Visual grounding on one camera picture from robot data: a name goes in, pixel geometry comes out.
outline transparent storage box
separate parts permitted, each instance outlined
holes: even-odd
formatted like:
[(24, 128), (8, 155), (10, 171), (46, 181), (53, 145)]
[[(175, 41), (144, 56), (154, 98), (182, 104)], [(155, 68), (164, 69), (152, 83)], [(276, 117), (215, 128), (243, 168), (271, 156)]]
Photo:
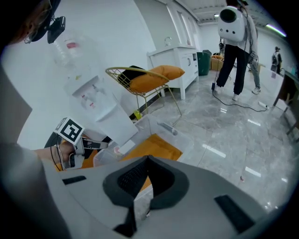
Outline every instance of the transparent storage box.
[(138, 128), (138, 132), (129, 140), (133, 143), (127, 142), (129, 145), (134, 145), (133, 147), (129, 146), (128, 151), (122, 154), (119, 152), (122, 151), (121, 149), (119, 150), (120, 147), (112, 141), (108, 148), (99, 151), (94, 156), (93, 166), (97, 167), (122, 160), (134, 148), (149, 138), (152, 134), (157, 134), (160, 138), (182, 152), (182, 155), (178, 158), (179, 162), (183, 162), (184, 158), (188, 155), (193, 147), (193, 141), (191, 138), (150, 114), (143, 116), (135, 123), (135, 126)]

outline white shirt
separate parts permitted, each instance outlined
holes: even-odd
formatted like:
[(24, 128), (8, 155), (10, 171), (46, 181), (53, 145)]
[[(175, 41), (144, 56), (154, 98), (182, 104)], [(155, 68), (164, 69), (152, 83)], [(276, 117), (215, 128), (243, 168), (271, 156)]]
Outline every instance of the white shirt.
[(251, 50), (257, 54), (257, 35), (256, 35), (256, 27), (251, 16), (247, 16), (246, 12), (244, 13), (244, 24), (245, 24), (245, 37), (244, 41), (234, 42), (232, 40), (225, 39), (225, 43), (227, 45), (236, 46), (242, 50), (245, 50), (247, 53), (250, 53), (250, 41), (252, 40)]

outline sneaker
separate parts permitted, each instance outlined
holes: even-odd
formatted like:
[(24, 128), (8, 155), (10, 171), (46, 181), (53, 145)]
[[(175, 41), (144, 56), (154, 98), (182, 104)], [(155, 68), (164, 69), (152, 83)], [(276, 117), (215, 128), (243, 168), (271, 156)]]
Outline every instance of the sneaker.
[(233, 100), (238, 101), (238, 99), (239, 99), (239, 95), (234, 94)]
[(216, 93), (218, 93), (218, 94), (220, 94), (221, 93), (221, 87), (220, 86), (218, 86), (217, 84), (215, 85), (215, 88), (214, 88), (214, 91), (216, 92)]
[(261, 92), (261, 89), (256, 87), (254, 88), (254, 90), (252, 91), (252, 93), (254, 93), (255, 95), (259, 94)]

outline marble tile floor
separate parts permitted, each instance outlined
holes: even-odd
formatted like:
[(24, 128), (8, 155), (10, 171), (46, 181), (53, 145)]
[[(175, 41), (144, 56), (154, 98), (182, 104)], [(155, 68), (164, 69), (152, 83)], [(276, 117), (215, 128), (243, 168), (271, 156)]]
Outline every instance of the marble tile floor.
[[(224, 103), (233, 103), (235, 71), (231, 73), (221, 94)], [(180, 117), (169, 93), (149, 107), (149, 113), (173, 125), (193, 139), (193, 150), (184, 163), (213, 171), (251, 195), (266, 211), (271, 211), (288, 200), (297, 183), (299, 143), (295, 139), (299, 131), (286, 132), (295, 123), (290, 111), (272, 107), (266, 112), (255, 112), (239, 106), (226, 106), (211, 91), (216, 76), (199, 77), (186, 89), (185, 101), (175, 89), (174, 95), (183, 116)], [(258, 101), (269, 97), (261, 87), (255, 88), (251, 73), (246, 72), (244, 89), (239, 104), (256, 110), (263, 108)], [(135, 201), (138, 224), (145, 218), (152, 191)]]

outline gold metal chair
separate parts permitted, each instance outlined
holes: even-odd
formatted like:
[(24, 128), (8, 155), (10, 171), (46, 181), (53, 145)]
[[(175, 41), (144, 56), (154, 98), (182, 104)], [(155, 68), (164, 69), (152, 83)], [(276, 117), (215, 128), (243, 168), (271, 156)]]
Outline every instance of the gold metal chair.
[(161, 98), (160, 95), (159, 95), (159, 93), (158, 93), (158, 91), (161, 91), (161, 90), (163, 90), (163, 89), (165, 89), (165, 88), (168, 88), (169, 92), (171, 93), (171, 96), (172, 96), (173, 99), (174, 99), (174, 102), (176, 103), (176, 106), (177, 106), (177, 108), (178, 108), (178, 111), (179, 111), (180, 115), (182, 116), (182, 112), (181, 112), (181, 110), (180, 110), (180, 108), (179, 108), (179, 106), (178, 106), (178, 104), (177, 104), (177, 101), (176, 101), (176, 99), (174, 98), (174, 95), (173, 95), (172, 91), (170, 90), (170, 88), (169, 88), (169, 86), (168, 86), (167, 84), (163, 84), (163, 85), (159, 86), (159, 87), (158, 87), (158, 90), (157, 90), (157, 88), (156, 88), (156, 89), (155, 89), (155, 92), (152, 92), (152, 93), (149, 94), (149, 95), (146, 95), (146, 93), (148, 93), (148, 92), (134, 92), (134, 91), (131, 91), (131, 89), (130, 89), (130, 81), (131, 81), (132, 79), (131, 79), (131, 80), (128, 79), (128, 78), (122, 73), (123, 71), (121, 71), (121, 70), (123, 70), (123, 71), (124, 71), (124, 70), (134, 70), (134, 71), (144, 72), (144, 73), (149, 74), (149, 75), (154, 75), (154, 76), (161, 77), (161, 78), (165, 79), (167, 82), (169, 82), (169, 79), (168, 79), (167, 77), (163, 76), (163, 75), (160, 75), (160, 74), (155, 73), (155, 72), (152, 72), (152, 71), (142, 70), (142, 69), (139, 69), (139, 68), (132, 68), (132, 67), (110, 67), (110, 68), (107, 68), (107, 69), (105, 70), (105, 72), (106, 72), (109, 76), (111, 76), (114, 80), (116, 80), (119, 84), (121, 84), (127, 91), (129, 91), (129, 92), (132, 93), (133, 95), (136, 95), (136, 98), (137, 98), (137, 105), (138, 105), (138, 111), (139, 111), (139, 112), (140, 112), (140, 108), (139, 108), (138, 96), (141, 96), (141, 97), (144, 98), (144, 100), (145, 100), (146, 113), (148, 114), (148, 113), (149, 113), (149, 110), (148, 110), (148, 103), (147, 103), (146, 98), (149, 97), (149, 96), (151, 96), (152, 94), (155, 94), (155, 93), (157, 93), (158, 96), (159, 96), (159, 98)]

